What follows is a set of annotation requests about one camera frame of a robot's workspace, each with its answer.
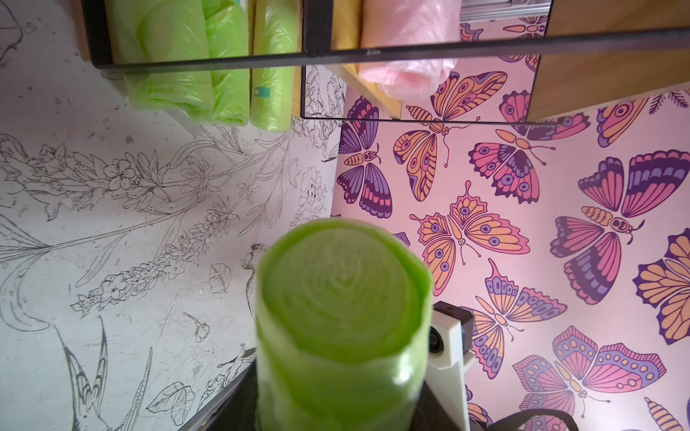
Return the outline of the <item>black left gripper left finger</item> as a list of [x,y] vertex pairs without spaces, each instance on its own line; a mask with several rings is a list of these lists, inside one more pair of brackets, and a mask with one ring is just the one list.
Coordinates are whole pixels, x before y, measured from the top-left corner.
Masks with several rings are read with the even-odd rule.
[[257,422],[258,379],[256,362],[247,370],[244,379],[226,402],[219,414],[213,418],[210,430],[258,430]]

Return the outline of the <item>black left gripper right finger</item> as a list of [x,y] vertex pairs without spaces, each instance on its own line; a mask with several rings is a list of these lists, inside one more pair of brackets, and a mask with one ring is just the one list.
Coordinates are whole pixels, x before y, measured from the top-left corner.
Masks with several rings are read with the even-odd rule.
[[424,381],[411,420],[411,430],[461,431],[464,429],[462,406],[463,396],[457,388],[441,386],[440,391],[434,391],[434,387]]

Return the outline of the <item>pink roll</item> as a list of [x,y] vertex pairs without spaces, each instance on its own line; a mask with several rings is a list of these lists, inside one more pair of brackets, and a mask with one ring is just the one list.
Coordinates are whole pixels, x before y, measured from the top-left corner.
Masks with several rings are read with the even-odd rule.
[[358,65],[359,77],[393,99],[431,96],[456,66],[456,59],[422,59],[421,46],[461,41],[460,0],[367,0],[363,3],[361,48],[397,48],[400,59]]

